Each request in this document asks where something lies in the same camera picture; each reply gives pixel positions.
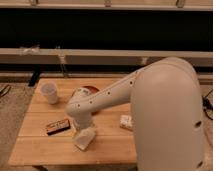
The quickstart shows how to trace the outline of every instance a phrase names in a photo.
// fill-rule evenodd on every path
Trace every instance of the paper cup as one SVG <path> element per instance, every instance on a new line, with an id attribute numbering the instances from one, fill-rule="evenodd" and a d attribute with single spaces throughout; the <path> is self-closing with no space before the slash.
<path id="1" fill-rule="evenodd" d="M 58 102 L 57 87 L 54 83 L 45 83 L 40 88 L 41 94 L 47 99 L 49 104 Z"/>

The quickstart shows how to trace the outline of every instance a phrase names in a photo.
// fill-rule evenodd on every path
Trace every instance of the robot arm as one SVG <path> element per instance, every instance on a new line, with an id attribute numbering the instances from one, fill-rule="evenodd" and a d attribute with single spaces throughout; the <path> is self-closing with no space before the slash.
<path id="1" fill-rule="evenodd" d="M 81 123 L 90 112 L 128 102 L 140 171 L 202 171 L 202 98 L 189 63 L 161 60 L 94 95 L 72 98 L 66 112 Z"/>
<path id="2" fill-rule="evenodd" d="M 101 109 L 130 102 L 131 90 L 136 76 L 142 69 L 135 71 L 109 87 L 84 98 L 68 102 L 66 112 L 71 116 L 96 112 Z"/>

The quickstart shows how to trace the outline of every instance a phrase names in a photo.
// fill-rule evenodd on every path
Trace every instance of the chocolate bar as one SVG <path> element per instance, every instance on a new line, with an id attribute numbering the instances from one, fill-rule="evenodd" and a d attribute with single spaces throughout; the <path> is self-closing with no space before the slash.
<path id="1" fill-rule="evenodd" d="M 67 129 L 70 129 L 69 119 L 63 119 L 46 126 L 46 131 L 48 135 L 56 134 Z"/>

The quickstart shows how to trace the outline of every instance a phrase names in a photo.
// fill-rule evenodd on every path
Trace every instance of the floor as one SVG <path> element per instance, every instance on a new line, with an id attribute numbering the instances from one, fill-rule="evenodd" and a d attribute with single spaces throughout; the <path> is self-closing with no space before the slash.
<path id="1" fill-rule="evenodd" d="M 17 82 L 17 79 L 0 79 L 0 88 L 9 83 L 11 91 L 0 98 L 0 171 L 34 171 L 33 167 L 10 167 L 7 164 L 11 150 L 18 135 L 25 112 L 34 92 L 34 87 L 28 87 L 27 80 Z M 213 85 L 202 85 L 202 93 L 206 94 Z M 205 139 L 205 171 L 213 170 L 213 121 L 204 118 L 204 126 L 208 139 Z M 50 171 L 127 171 L 134 165 L 99 165 L 99 166 L 47 166 Z"/>

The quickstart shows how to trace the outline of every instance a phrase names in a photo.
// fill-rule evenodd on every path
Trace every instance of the wooden tabletop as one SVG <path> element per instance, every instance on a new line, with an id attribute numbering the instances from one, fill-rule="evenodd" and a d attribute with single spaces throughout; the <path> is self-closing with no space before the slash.
<path id="1" fill-rule="evenodd" d="M 72 144 L 71 130 L 47 136 L 45 126 L 51 122 L 72 118 L 64 108 L 78 87 L 92 85 L 99 89 L 115 82 L 116 78 L 41 79 L 9 159 L 13 166 L 78 165 L 136 163 L 132 132 L 119 127 L 121 115 L 130 114 L 129 104 L 108 108 L 94 115 L 97 136 L 85 152 Z M 60 101 L 49 105 L 39 93 L 42 83 L 54 82 Z"/>

